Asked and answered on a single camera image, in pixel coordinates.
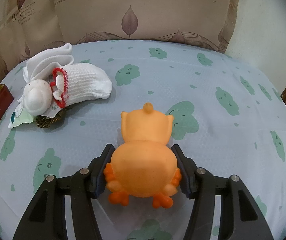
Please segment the cloud pattern tablecloth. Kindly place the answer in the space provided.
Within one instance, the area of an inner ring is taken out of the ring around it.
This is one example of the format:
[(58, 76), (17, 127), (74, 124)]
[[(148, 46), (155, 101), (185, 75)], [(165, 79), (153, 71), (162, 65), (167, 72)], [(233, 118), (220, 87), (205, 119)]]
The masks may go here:
[(3, 79), (0, 239), (284, 239), (286, 105), (157, 41), (45, 50)]

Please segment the leaf pattern beige curtain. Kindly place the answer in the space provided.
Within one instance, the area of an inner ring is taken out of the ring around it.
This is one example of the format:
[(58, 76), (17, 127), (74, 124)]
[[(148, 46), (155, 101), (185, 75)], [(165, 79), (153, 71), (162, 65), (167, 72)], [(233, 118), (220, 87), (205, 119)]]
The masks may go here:
[(158, 40), (225, 52), (238, 0), (0, 0), (0, 82), (67, 42)]

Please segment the orange rubber animal toy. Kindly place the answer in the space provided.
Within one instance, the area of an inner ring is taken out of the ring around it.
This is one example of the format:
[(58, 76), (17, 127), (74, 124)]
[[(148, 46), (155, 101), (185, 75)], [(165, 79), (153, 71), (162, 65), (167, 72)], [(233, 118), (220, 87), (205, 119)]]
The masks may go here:
[(175, 154), (167, 143), (174, 117), (156, 111), (150, 102), (121, 113), (124, 143), (104, 168), (111, 204), (127, 206), (129, 197), (152, 198), (152, 206), (169, 209), (182, 179)]

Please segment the white sock red trim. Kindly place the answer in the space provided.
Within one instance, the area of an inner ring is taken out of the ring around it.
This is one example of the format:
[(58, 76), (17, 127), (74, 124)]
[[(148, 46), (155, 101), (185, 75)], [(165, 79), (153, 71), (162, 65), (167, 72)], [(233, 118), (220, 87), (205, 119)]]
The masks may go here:
[(50, 83), (54, 101), (60, 108), (96, 99), (109, 98), (113, 84), (101, 68), (89, 63), (56, 67)]

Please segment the white sock ball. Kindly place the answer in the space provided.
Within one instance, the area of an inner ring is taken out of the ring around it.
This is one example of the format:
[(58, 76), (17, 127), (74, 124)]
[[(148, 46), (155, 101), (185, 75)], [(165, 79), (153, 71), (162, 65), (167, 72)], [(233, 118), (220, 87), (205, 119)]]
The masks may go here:
[(28, 83), (23, 92), (23, 105), (32, 116), (42, 115), (50, 107), (52, 102), (52, 90), (50, 85), (36, 79)]

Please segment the wet wipes pack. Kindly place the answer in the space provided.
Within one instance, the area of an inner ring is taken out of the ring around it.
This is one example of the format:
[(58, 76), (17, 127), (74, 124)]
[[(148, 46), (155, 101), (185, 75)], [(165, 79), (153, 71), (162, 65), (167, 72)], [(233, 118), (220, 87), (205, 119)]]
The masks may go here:
[[(24, 108), (23, 96), (18, 100), (18, 102), (19, 102), (19, 105), (15, 108), (15, 110), (13, 111), (13, 113), (10, 117), (10, 122), (8, 124), (9, 129), (18, 127), (21, 124), (31, 124), (35, 121), (35, 118), (37, 117), (37, 116), (32, 116)], [(61, 109), (57, 106), (57, 104), (55, 102), (53, 102), (48, 110), (49, 110), (48, 112), (44, 113), (41, 116), (53, 118)]]

